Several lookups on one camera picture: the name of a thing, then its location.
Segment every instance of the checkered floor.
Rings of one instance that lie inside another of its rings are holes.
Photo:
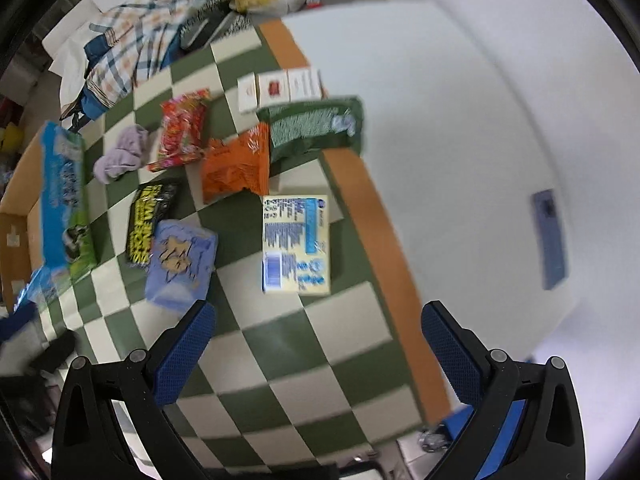
[[[92,178],[93,163],[120,130],[135,123],[156,128],[159,104],[172,95],[203,86],[224,94],[210,106],[206,137],[253,126],[254,114],[238,113],[236,79],[278,68],[251,29],[180,60],[85,127],[86,190],[99,266],[48,306],[39,304],[46,337],[75,330],[80,353],[94,363],[149,348],[174,326],[176,313],[145,301],[145,273],[126,265],[124,249],[138,184],[178,178],[182,187],[172,216],[220,237],[207,296],[218,325],[180,399],[165,412],[204,467],[231,472],[332,462],[422,423],[388,311],[322,155],[272,167],[270,192],[330,195],[328,298],[262,293],[260,197],[240,192],[204,205],[199,164],[160,174],[139,170],[106,187]],[[61,370],[61,380],[65,376]],[[122,403],[116,412],[129,445],[149,464]]]

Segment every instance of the plaid blanket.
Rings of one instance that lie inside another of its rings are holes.
[[[102,33],[94,45],[98,40],[106,52],[89,71],[86,87],[111,108],[160,70],[180,26],[206,1],[135,0],[102,13],[89,28]]]

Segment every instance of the snack bag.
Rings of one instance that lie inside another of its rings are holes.
[[[127,260],[133,267],[148,266],[156,226],[169,212],[177,192],[178,182],[169,180],[138,186],[129,211],[126,245]]]
[[[269,127],[259,123],[228,143],[211,139],[202,161],[202,196],[210,202],[222,193],[248,188],[269,192]]]
[[[218,236],[178,220],[163,220],[153,243],[145,297],[160,306],[186,312],[209,290]]]
[[[162,103],[158,152],[156,160],[146,166],[149,171],[183,166],[202,156],[200,139],[210,100],[209,89],[203,89]]]
[[[84,195],[82,136],[47,123],[42,144],[42,256],[59,293],[96,265]]]
[[[362,103],[343,97],[273,106],[258,111],[269,124],[271,163],[309,150],[362,146]]]

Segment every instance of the cardboard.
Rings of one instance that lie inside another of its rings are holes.
[[[42,128],[22,154],[0,201],[0,283],[2,298],[12,312],[20,288],[42,264],[40,191],[42,189]]]

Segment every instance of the lavender towel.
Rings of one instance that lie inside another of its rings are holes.
[[[116,145],[95,161],[94,175],[98,181],[106,186],[110,178],[140,168],[147,136],[148,131],[137,124],[124,128]]]

